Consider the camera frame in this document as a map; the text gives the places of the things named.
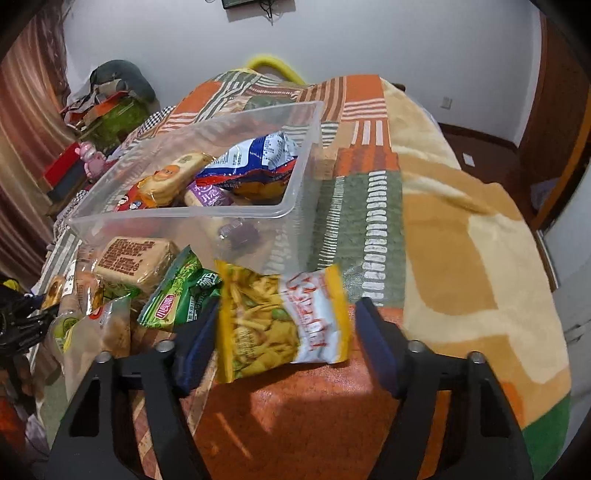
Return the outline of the purple wafer pack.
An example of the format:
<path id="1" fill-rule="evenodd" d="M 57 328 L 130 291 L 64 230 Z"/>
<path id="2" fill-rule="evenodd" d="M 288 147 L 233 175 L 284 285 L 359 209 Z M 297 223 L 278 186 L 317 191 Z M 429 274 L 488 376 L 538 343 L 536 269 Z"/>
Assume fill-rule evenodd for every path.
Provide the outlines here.
<path id="1" fill-rule="evenodd" d="M 191 182 L 186 188 L 183 202 L 186 206 L 217 207 L 233 205 L 235 199 L 228 191 L 215 185 L 199 186 Z"/>

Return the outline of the clear plastic storage box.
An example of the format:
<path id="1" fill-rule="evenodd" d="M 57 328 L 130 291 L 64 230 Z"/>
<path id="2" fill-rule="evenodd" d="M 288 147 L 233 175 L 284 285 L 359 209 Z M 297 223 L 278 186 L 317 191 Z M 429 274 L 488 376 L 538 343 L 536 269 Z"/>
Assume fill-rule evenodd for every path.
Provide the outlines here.
<path id="1" fill-rule="evenodd" d="M 222 115 L 143 140 L 91 188 L 69 224 L 89 245 L 167 239 L 260 273 L 308 270 L 321 181 L 322 103 Z"/>

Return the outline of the small wall monitor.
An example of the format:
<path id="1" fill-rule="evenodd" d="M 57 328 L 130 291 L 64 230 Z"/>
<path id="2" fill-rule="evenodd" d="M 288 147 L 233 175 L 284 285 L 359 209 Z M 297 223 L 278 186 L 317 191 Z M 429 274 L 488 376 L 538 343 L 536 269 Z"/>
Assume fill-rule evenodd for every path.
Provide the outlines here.
<path id="1" fill-rule="evenodd" d="M 256 3 L 256 1 L 257 0 L 221 0 L 221 4 L 225 10 L 228 10 L 231 8 L 238 8 L 243 5 Z"/>

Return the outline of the red cartoon snack bag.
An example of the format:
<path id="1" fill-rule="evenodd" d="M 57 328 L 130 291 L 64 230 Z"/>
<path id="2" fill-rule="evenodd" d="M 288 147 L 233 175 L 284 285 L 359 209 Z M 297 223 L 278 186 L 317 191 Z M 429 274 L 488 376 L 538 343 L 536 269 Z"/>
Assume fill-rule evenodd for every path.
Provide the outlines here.
<path id="1" fill-rule="evenodd" d="M 133 185 L 117 202 L 116 211 L 129 211 L 145 209 L 147 205 L 143 201 L 139 186 Z"/>

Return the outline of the yellow chips snack bag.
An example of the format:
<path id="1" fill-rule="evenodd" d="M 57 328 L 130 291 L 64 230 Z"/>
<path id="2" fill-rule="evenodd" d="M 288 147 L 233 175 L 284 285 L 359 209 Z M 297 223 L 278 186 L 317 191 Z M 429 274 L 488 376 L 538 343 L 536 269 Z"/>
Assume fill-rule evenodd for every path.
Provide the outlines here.
<path id="1" fill-rule="evenodd" d="M 349 360 L 352 322 L 337 265 L 295 275 L 260 274 L 218 260 L 217 381 L 224 384 L 287 364 Z"/>

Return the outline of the wall power socket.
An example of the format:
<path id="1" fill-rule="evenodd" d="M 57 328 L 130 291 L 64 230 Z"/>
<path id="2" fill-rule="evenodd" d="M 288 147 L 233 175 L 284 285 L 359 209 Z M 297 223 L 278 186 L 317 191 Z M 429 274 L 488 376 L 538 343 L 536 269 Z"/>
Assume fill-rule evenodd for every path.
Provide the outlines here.
<path id="1" fill-rule="evenodd" d="M 451 107 L 452 107 L 452 104 L 453 104 L 453 99 L 452 98 L 450 98 L 450 97 L 444 97 L 443 100 L 442 100 L 441 107 L 443 109 L 450 110 Z"/>

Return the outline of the clear bag orange snacks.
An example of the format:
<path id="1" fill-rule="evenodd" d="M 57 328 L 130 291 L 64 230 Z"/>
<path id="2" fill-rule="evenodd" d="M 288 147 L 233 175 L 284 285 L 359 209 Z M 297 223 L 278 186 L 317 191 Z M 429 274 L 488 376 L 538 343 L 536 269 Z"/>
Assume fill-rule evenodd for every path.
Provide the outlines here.
<path id="1" fill-rule="evenodd" d="M 56 275 L 51 280 L 41 310 L 57 307 L 58 316 L 82 318 L 97 310 L 104 300 L 104 285 L 92 272 Z"/>

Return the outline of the brown text cake pack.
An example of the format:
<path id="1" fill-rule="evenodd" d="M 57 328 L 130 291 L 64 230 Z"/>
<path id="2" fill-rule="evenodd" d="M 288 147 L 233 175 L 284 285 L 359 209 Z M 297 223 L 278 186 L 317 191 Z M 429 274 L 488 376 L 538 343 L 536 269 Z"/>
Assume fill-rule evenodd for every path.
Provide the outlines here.
<path id="1" fill-rule="evenodd" d="M 117 236 L 101 251 L 93 272 L 110 284 L 127 285 L 149 294 L 178 254 L 178 247 L 166 239 Z"/>

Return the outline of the clear green-edged cookie bag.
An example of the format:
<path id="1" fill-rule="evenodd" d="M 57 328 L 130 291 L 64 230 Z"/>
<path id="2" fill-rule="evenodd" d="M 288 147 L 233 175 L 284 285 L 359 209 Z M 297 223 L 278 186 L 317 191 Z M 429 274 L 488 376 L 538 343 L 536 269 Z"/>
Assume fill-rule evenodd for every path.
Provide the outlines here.
<path id="1" fill-rule="evenodd" d="M 68 401 L 97 355 L 108 352 L 113 358 L 123 358 L 130 354 L 130 307 L 129 296 L 111 300 L 79 320 L 67 332 L 63 374 Z"/>

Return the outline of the wooden wardrobe frame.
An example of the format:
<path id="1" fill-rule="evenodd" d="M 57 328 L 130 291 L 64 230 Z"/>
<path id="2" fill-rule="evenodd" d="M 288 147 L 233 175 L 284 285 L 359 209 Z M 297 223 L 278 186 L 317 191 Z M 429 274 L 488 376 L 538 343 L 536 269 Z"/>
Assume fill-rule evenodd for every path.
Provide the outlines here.
<path id="1" fill-rule="evenodd" d="M 526 184 L 546 191 L 529 221 L 545 230 L 574 194 L 590 148 L 590 81 L 571 46 L 551 20 L 541 17 L 536 92 L 518 153 Z"/>

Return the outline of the yellow foam headboard arch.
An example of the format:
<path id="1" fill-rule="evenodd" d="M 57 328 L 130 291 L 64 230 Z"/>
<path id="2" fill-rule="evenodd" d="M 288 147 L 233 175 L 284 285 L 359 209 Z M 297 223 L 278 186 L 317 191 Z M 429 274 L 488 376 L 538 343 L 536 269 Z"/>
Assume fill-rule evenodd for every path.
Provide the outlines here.
<path id="1" fill-rule="evenodd" d="M 294 71 L 293 68 L 287 65 L 286 62 L 280 60 L 280 58 L 274 57 L 273 55 L 260 54 L 253 56 L 245 63 L 245 68 L 259 71 L 260 69 L 271 69 L 277 74 L 280 74 L 284 80 L 288 82 L 304 85 L 305 81 L 300 75 Z"/>

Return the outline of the red gift box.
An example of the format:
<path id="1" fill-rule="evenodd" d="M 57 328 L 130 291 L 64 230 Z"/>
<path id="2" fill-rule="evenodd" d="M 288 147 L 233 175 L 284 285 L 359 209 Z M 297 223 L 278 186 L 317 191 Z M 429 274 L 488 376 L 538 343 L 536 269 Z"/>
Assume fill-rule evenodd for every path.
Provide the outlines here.
<path id="1" fill-rule="evenodd" d="M 69 145 L 44 171 L 43 179 L 50 188 L 55 187 L 80 160 L 80 144 Z"/>

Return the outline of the orange bear biscuit pack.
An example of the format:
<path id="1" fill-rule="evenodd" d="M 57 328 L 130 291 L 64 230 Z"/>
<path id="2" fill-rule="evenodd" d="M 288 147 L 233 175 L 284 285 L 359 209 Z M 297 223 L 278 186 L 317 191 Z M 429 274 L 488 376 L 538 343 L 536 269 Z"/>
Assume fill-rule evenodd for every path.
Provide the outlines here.
<path id="1" fill-rule="evenodd" d="M 138 194 L 148 208 L 170 205 L 214 158 L 205 153 L 184 154 L 139 182 Z"/>

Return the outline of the blue white snack bag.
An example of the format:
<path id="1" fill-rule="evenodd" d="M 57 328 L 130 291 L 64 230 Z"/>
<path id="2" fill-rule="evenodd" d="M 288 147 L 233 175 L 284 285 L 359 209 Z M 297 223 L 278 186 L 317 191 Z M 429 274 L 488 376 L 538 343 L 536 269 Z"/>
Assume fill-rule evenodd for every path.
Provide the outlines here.
<path id="1" fill-rule="evenodd" d="M 195 175 L 198 187 L 214 186 L 252 202 L 283 197 L 300 147 L 284 131 L 233 145 Z"/>

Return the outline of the green pea snack bag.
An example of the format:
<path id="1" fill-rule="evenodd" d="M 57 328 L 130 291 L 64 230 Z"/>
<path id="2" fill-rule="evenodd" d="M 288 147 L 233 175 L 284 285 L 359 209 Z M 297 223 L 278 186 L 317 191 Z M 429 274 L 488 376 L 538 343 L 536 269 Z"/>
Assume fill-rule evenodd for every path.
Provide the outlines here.
<path id="1" fill-rule="evenodd" d="M 221 277 L 204 268 L 187 246 L 144 304 L 138 323 L 148 329 L 173 331 L 197 320 L 209 300 L 221 293 L 221 284 Z"/>

